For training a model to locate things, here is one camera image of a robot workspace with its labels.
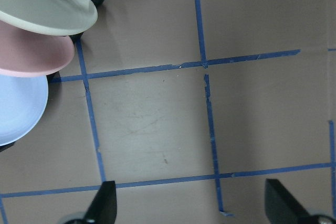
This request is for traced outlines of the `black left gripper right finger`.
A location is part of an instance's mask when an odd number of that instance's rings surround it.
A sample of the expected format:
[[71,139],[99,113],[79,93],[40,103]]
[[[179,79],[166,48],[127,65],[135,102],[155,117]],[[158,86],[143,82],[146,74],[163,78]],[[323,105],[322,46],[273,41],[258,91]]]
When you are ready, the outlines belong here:
[[265,214],[270,223],[319,223],[277,179],[265,181]]

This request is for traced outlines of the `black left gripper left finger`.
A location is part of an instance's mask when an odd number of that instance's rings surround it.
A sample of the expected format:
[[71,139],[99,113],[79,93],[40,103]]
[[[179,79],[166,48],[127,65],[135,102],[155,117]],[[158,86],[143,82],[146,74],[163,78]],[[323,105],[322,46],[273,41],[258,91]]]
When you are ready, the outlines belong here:
[[103,182],[87,209],[84,223],[114,224],[117,217],[115,181]]

